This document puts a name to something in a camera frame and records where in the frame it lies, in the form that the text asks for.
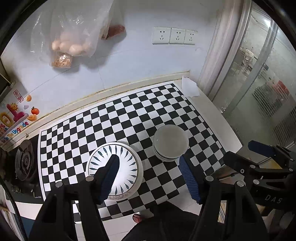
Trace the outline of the clear plastic bag with eggs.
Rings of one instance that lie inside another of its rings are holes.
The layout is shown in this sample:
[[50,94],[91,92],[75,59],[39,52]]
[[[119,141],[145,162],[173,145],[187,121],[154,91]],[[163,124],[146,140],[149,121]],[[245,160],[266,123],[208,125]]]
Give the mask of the clear plastic bag with eggs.
[[49,58],[54,52],[91,57],[107,36],[113,1],[46,1],[37,10],[31,52]]

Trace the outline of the foot in red sandal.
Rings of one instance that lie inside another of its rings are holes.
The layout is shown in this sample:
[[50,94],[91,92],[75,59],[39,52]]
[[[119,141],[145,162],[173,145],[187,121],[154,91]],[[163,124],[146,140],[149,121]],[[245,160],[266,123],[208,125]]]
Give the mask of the foot in red sandal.
[[140,223],[140,222],[143,221],[145,218],[144,218],[143,216],[141,216],[141,215],[135,213],[135,214],[132,216],[132,219],[133,219],[133,221],[134,221],[135,223]]

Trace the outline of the plain white bowl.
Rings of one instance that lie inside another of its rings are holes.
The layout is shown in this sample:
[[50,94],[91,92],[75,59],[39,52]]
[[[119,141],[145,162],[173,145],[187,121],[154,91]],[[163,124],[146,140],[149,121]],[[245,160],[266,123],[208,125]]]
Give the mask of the plain white bowl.
[[157,158],[159,158],[163,162],[173,162],[176,161],[180,156],[185,154],[186,151],[183,150],[175,150],[175,149],[169,149],[165,154],[162,154],[157,149],[153,148],[154,153]]

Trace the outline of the white paper tissue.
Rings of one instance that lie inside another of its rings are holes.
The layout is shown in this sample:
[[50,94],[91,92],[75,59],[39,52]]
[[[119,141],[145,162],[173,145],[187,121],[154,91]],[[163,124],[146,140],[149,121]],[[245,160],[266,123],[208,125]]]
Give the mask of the white paper tissue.
[[200,95],[196,82],[192,81],[190,78],[183,76],[181,85],[185,97],[198,97]]

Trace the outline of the glass sliding door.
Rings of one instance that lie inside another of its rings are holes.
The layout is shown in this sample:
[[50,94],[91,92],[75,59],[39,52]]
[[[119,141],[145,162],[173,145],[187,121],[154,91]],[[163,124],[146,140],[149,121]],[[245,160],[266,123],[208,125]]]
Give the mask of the glass sliding door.
[[250,141],[295,147],[295,49],[254,1],[244,1],[228,56],[209,93],[241,142],[239,154],[260,162]]

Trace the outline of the colourful wall sticker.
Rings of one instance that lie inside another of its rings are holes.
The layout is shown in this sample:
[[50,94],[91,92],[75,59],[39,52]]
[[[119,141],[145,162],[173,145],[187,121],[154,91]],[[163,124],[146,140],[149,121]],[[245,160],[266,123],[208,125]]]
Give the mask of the colourful wall sticker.
[[16,89],[13,95],[16,100],[4,105],[6,111],[1,110],[1,147],[37,121],[40,115],[30,94],[23,97]]

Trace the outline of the red bag of dried food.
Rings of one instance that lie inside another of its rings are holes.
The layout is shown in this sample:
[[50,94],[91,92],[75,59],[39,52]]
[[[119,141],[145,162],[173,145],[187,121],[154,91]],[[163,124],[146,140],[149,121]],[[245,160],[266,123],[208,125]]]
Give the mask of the red bag of dried food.
[[107,34],[104,34],[101,37],[101,39],[108,40],[108,39],[111,39],[112,37],[120,35],[124,32],[125,32],[125,27],[123,25],[113,25],[113,26],[109,27]]

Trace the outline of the small bag of dried food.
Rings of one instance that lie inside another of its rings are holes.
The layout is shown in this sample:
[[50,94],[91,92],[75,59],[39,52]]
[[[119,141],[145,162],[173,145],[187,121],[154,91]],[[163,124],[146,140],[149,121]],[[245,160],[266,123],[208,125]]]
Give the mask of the small bag of dried food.
[[51,66],[54,68],[71,68],[73,57],[67,53],[56,52]]

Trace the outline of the black gas stove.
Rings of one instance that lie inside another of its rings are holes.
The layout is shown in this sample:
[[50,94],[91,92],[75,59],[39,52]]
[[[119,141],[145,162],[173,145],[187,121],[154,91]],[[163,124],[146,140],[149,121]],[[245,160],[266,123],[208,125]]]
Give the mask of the black gas stove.
[[38,138],[24,140],[9,152],[1,149],[1,178],[17,202],[43,203],[38,172]]

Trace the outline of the white wall socket strip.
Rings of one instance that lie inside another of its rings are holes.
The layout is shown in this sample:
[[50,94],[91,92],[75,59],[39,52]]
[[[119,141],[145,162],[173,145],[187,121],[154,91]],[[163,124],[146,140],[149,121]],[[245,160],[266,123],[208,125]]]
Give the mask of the white wall socket strip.
[[154,27],[152,44],[195,45],[198,32],[188,29]]

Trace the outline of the black white checkered mat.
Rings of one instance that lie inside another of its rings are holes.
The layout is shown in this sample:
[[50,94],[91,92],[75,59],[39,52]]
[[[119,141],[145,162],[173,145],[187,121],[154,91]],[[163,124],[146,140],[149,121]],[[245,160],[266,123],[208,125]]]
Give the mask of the black white checkered mat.
[[144,176],[136,192],[121,201],[105,200],[98,208],[103,220],[148,209],[181,194],[185,181],[178,161],[164,163],[153,150],[153,137],[164,125],[182,128],[188,138],[186,157],[204,175],[223,165],[225,150],[191,101],[173,83],[98,103],[41,130],[38,169],[46,198],[54,184],[76,184],[95,174],[112,154],[127,169],[114,182],[111,194],[122,196]]

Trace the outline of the white bowl gold rim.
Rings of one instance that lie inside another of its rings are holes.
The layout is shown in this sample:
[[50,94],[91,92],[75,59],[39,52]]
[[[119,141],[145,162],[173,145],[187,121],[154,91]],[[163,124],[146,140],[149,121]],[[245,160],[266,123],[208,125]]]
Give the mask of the white bowl gold rim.
[[162,154],[169,149],[187,151],[189,138],[186,132],[175,125],[164,125],[157,129],[153,137],[153,148]]

